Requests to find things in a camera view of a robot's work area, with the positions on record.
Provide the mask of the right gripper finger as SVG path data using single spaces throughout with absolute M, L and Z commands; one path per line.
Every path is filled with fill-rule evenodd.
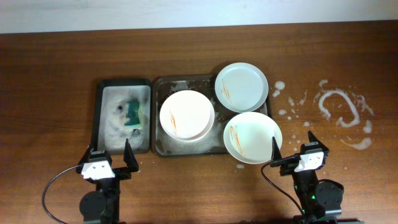
M 272 160 L 277 161 L 281 158 L 282 158 L 282 156 L 280 154 L 279 146 L 277 144 L 276 138 L 273 136 L 272 137 Z
M 328 148 L 311 131 L 308 131 L 308 140 L 311 149 L 321 149 L 323 152 L 328 152 Z

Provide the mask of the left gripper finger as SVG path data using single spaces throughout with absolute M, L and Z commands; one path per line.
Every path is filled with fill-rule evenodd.
M 91 144 L 88 145 L 84 155 L 82 156 L 82 158 L 79 160 L 78 165 L 87 163 L 89 158 L 90 158 L 90 154 L 93 150 L 93 146 Z
M 134 156 L 132 147 L 131 147 L 128 139 L 126 139 L 126 142 L 125 142 L 123 161 L 126 163 L 127 168 L 129 169 L 130 172 L 138 172 L 139 171 L 139 164 L 136 161 L 136 158 Z

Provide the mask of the white plate with sauce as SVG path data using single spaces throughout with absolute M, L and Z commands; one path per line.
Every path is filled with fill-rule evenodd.
M 272 159 L 272 141 L 282 147 L 282 132 L 269 116 L 246 112 L 234 116 L 223 132 L 224 145 L 237 160 L 262 164 Z

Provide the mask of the green yellow sponge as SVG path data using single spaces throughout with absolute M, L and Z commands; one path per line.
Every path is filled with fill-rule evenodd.
M 131 129 L 141 129 L 142 108 L 137 100 L 128 101 L 126 105 L 126 122 L 124 125 Z

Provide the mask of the pinkish white plate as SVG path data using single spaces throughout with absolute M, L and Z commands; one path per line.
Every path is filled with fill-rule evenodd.
M 215 109 L 202 93 L 182 90 L 171 94 L 160 107 L 159 121 L 168 136 L 180 141 L 202 138 L 212 128 Z

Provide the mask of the pale grey-green plate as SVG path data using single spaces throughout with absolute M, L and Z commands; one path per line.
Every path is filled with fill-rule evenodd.
M 232 63 L 216 76 L 215 93 L 227 109 L 245 113 L 258 109 L 269 95 L 264 73 L 249 63 Z

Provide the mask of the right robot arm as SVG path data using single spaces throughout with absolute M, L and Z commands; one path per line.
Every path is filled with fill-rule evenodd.
M 279 167 L 281 176 L 291 176 L 298 201 L 300 215 L 293 217 L 293 223 L 337 223 L 341 215 L 344 187 L 329 179 L 319 179 L 316 171 L 321 169 L 329 149 L 312 132 L 309 142 L 302 144 L 300 152 L 283 158 L 276 139 L 272 138 L 271 167 Z

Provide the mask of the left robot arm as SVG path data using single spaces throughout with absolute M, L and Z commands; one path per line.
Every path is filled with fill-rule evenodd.
M 83 222 L 89 224 L 118 224 L 120 213 L 120 182 L 131 179 L 139 171 L 139 164 L 129 141 L 125 142 L 123 161 L 125 167 L 111 167 L 112 158 L 108 151 L 95 151 L 89 146 L 78 163 L 76 172 L 95 185 L 80 201 L 79 209 Z

